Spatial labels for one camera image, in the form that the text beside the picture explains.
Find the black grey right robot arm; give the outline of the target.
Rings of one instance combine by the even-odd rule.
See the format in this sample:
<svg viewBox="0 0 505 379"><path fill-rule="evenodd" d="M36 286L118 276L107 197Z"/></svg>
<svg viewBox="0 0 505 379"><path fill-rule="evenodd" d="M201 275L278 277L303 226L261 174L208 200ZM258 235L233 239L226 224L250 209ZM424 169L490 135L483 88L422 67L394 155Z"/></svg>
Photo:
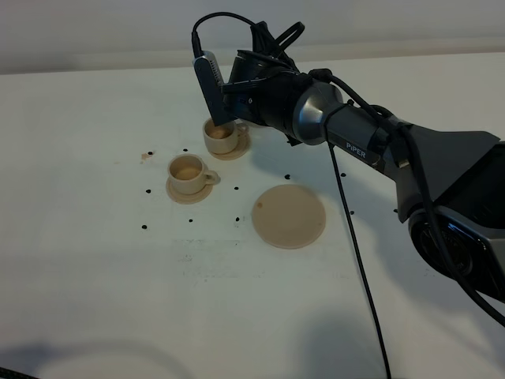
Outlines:
<svg viewBox="0 0 505 379"><path fill-rule="evenodd" d="M298 72L239 51L223 86L229 112L284 133L292 145L328 143L394 181L397 213L417 252L451 271L436 244L431 201L448 257L468 285L504 298L504 143L484 131L440 132L405 122L351 95L328 69Z"/></svg>

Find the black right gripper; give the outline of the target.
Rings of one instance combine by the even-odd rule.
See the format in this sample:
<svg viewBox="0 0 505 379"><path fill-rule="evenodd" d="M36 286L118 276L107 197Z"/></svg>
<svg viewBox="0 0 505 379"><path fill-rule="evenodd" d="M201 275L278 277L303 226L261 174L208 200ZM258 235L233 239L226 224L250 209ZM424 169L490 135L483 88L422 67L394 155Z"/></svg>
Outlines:
<svg viewBox="0 0 505 379"><path fill-rule="evenodd" d="M237 118L277 130L292 130L294 108L312 85L306 73L281 60L238 51L223 86L226 109Z"/></svg>

